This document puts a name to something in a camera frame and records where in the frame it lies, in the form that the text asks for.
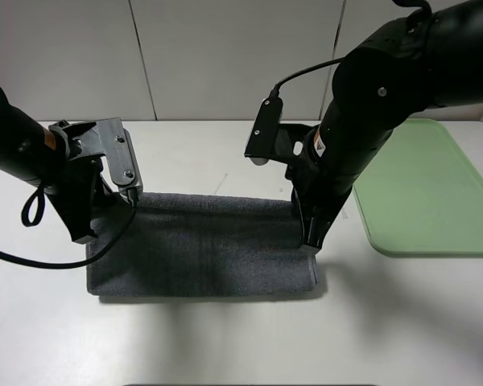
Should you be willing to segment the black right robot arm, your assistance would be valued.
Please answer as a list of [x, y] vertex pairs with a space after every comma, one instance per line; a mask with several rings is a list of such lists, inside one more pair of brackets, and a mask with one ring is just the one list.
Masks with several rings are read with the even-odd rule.
[[332, 101], [287, 169], [303, 246], [322, 248], [361, 172], [410, 115], [483, 103], [483, 1], [412, 13], [377, 29], [338, 64]]

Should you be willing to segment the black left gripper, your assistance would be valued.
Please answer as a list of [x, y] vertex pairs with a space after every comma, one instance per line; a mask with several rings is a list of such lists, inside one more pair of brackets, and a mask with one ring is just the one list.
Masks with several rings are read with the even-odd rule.
[[70, 159], [84, 148], [78, 137], [95, 125], [94, 121], [72, 125], [62, 120], [48, 126], [51, 133], [56, 135], [57, 143], [67, 146], [68, 155], [62, 169], [44, 188], [44, 193], [66, 224], [72, 241], [78, 244], [97, 239], [97, 234], [91, 228], [93, 216], [97, 211], [118, 202], [102, 178], [103, 164], [99, 156]]

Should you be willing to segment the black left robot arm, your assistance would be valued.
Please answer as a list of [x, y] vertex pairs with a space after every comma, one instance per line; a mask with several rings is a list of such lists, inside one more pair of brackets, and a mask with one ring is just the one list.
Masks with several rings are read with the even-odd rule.
[[93, 209], [116, 201], [100, 176], [99, 157], [76, 158], [84, 149], [81, 135], [96, 125], [60, 121], [47, 129], [11, 105], [0, 87], [0, 170], [40, 188], [79, 244], [97, 238]]

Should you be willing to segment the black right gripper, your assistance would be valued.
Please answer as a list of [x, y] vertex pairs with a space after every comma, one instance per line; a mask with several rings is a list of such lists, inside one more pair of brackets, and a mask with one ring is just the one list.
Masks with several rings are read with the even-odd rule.
[[329, 229], [366, 168], [365, 152], [302, 152], [285, 157], [285, 178], [293, 185], [292, 203], [301, 219], [301, 249], [318, 253]]

